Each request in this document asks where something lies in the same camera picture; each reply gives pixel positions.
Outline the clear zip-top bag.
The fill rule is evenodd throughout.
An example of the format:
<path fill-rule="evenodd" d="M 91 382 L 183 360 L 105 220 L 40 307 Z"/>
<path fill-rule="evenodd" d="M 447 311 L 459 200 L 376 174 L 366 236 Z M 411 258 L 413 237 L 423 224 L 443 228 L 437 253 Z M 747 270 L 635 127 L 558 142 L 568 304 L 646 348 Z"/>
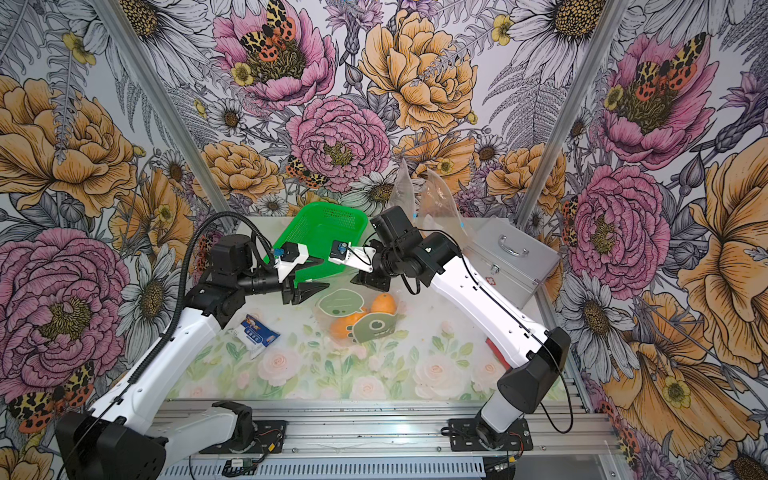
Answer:
<path fill-rule="evenodd" d="M 313 312 L 331 340 L 352 346 L 394 334 L 399 310 L 399 299 L 390 293 L 335 288 L 321 295 Z"/>
<path fill-rule="evenodd" d="M 421 229 L 441 230 L 452 236 L 461 248 L 469 244 L 461 217 L 450 188 L 433 170 L 426 170 L 426 179 L 420 194 L 417 226 Z"/>
<path fill-rule="evenodd" d="M 387 206 L 400 207 L 412 223 L 418 218 L 416 189 L 404 159 L 397 162 L 397 172 Z"/>

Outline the orange mango bottom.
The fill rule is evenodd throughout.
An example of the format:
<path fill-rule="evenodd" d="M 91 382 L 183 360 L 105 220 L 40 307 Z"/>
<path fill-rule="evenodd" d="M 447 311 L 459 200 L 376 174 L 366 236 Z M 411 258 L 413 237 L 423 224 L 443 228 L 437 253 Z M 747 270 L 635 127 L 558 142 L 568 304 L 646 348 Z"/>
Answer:
<path fill-rule="evenodd" d="M 330 335 L 336 340 L 349 339 L 354 325 L 366 314 L 367 311 L 361 311 L 335 319 L 330 325 Z"/>

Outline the orange mango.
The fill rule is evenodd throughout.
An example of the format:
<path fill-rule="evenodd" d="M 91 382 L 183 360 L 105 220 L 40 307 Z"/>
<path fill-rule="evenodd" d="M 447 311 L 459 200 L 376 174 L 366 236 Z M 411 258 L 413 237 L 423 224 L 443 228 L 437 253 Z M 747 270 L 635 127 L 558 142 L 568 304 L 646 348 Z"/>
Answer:
<path fill-rule="evenodd" d="M 354 325 L 366 314 L 367 311 L 361 311 L 335 319 L 330 325 L 330 335 L 336 340 L 349 339 Z"/>
<path fill-rule="evenodd" d="M 389 293 L 382 293 L 373 300 L 370 312 L 394 316 L 397 313 L 397 308 L 397 300 Z"/>

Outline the orange mango top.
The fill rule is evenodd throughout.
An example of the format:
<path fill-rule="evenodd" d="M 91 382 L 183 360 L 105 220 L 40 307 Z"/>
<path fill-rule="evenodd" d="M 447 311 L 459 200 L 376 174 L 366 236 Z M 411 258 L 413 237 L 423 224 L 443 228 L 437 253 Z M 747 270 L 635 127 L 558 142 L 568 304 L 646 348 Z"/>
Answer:
<path fill-rule="evenodd" d="M 397 313 L 397 308 L 397 300 L 389 293 L 382 293 L 373 300 L 370 312 L 394 316 Z"/>

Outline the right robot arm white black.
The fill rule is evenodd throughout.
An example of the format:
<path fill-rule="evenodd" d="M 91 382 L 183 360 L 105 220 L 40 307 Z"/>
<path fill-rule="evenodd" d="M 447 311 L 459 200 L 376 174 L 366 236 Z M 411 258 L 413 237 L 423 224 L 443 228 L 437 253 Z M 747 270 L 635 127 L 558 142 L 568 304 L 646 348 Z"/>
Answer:
<path fill-rule="evenodd" d="M 470 439 L 498 450 L 514 422 L 534 413 L 560 379 L 571 338 L 547 329 L 497 292 L 470 264 L 447 232 L 414 226 L 401 207 L 371 221 L 374 238 L 361 246 L 343 243 L 331 259 L 357 269 L 355 284 L 385 292 L 392 279 L 414 280 L 435 290 L 472 320 L 497 348 L 508 368 L 475 417 Z"/>

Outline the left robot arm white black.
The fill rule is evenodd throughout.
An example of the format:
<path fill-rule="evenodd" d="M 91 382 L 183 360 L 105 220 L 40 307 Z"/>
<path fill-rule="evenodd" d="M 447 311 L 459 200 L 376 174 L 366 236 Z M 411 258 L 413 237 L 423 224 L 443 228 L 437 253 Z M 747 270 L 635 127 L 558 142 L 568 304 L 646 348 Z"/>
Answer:
<path fill-rule="evenodd" d="M 164 467 L 215 445 L 246 450 L 256 440 L 251 408 L 218 401 L 166 430 L 151 430 L 175 383 L 199 352 L 245 304 L 247 297 L 278 293 L 298 305 L 325 284 L 295 281 L 298 271 L 322 264 L 304 243 L 275 248 L 241 216 L 250 234 L 223 236 L 208 254 L 209 267 L 192 288 L 179 285 L 166 331 L 125 379 L 86 413 L 69 412 L 55 428 L 69 479 L 155 479 Z"/>

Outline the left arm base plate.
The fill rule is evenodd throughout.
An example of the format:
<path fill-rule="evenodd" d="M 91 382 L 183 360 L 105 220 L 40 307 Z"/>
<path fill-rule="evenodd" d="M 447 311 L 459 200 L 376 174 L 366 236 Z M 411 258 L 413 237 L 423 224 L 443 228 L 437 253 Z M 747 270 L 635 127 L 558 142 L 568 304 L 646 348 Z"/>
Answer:
<path fill-rule="evenodd" d="M 245 454 L 261 455 L 282 452 L 288 422 L 284 420 L 254 420 L 251 431 L 242 439 L 231 439 L 223 444 L 213 445 L 200 454 Z"/>

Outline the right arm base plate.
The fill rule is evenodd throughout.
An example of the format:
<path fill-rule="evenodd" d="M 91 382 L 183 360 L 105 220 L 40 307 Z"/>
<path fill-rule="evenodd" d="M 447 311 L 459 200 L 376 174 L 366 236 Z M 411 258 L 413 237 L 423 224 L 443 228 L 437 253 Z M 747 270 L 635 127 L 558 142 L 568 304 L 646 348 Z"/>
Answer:
<path fill-rule="evenodd" d="M 450 419 L 440 433 L 449 439 L 453 452 L 517 452 L 534 448 L 528 423 L 524 418 L 514 421 L 505 431 L 496 432 L 478 418 Z"/>

